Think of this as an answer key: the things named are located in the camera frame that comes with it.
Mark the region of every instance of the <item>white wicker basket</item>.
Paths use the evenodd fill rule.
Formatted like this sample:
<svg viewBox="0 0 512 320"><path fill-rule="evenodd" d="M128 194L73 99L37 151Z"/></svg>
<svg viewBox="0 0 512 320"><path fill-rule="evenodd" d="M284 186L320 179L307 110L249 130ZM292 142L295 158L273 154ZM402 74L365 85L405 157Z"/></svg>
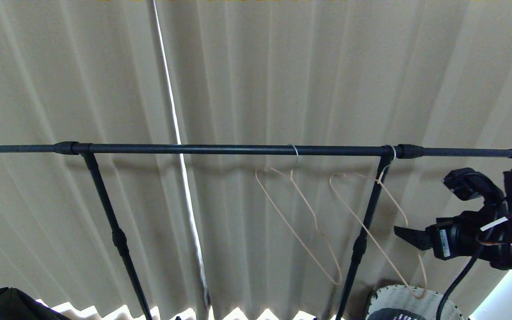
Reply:
<svg viewBox="0 0 512 320"><path fill-rule="evenodd" d="M421 288L412 288L414 292L419 295L422 293ZM369 320L370 316L383 308L393 308L406 310L419 316L423 316L425 320L435 320L437 306L440 303L443 294L435 291L428 290L424 300L417 300L410 291L403 285L390 285L378 289L370 296L370 301L366 309L364 318ZM461 315L460 310L451 301L445 302L444 311L442 313L442 320L465 320ZM418 320L412 316L397 317L396 320Z"/></svg>

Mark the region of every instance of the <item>laundry basket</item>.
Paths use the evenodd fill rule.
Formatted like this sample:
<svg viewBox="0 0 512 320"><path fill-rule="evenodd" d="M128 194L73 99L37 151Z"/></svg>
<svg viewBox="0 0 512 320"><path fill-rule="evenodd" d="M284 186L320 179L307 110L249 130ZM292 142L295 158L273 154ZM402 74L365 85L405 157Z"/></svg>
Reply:
<svg viewBox="0 0 512 320"><path fill-rule="evenodd" d="M412 288L416 295L421 288ZM403 285L390 285L372 292L364 313L365 320L435 320L437 306L443 294L427 290L423 300L414 298ZM447 300L441 316L442 320L465 320L460 310Z"/></svg>

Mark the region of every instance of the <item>clothes rack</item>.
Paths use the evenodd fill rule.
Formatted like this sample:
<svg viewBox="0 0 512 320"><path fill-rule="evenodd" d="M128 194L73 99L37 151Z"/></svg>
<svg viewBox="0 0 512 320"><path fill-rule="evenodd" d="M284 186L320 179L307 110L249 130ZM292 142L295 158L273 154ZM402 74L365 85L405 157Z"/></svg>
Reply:
<svg viewBox="0 0 512 320"><path fill-rule="evenodd" d="M130 154L261 154L261 155L296 155L296 156L379 156L380 161L376 170L376 176L380 182L384 181L390 163L394 158L414 159L421 156L476 156L512 159L510 149L488 148L423 148L413 144L399 144L397 146L293 146L293 145L241 145L241 144L82 144L75 141L59 142L57 144L25 144L25 145L0 145L0 153L9 152L55 152L65 155L82 155L91 173L94 186L102 202L108 222L112 229L112 241L126 267L134 291L146 320L152 320L148 302L136 268L130 257L130 251L126 241L126 235L118 225L112 203L108 197L108 191L102 180L96 153L130 153ZM374 217L374 211L380 196L381 186L377 182L372 186L364 225L369 228ZM353 245L353 254L349 271L341 293L339 309L336 320L341 320L349 294L353 286L355 276L361 259L366 251L367 234L361 229L360 234Z"/></svg>

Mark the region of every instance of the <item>black fabric bag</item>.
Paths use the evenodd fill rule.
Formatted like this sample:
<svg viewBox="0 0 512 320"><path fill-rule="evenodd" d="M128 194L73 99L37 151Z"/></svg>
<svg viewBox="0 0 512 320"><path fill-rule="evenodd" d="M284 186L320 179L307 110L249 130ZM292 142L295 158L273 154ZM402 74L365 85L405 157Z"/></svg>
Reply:
<svg viewBox="0 0 512 320"><path fill-rule="evenodd" d="M70 320L16 288L0 289L0 320Z"/></svg>

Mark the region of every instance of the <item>sticker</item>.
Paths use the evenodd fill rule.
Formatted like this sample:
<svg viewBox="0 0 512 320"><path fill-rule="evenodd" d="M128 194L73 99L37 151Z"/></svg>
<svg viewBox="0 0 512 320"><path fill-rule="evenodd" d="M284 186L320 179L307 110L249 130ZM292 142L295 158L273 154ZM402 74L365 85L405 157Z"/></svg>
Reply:
<svg viewBox="0 0 512 320"><path fill-rule="evenodd" d="M441 250L444 253L444 258L447 258L450 256L450 253L449 253L448 235L445 233L445 229L440 230L440 239L441 239Z"/></svg>

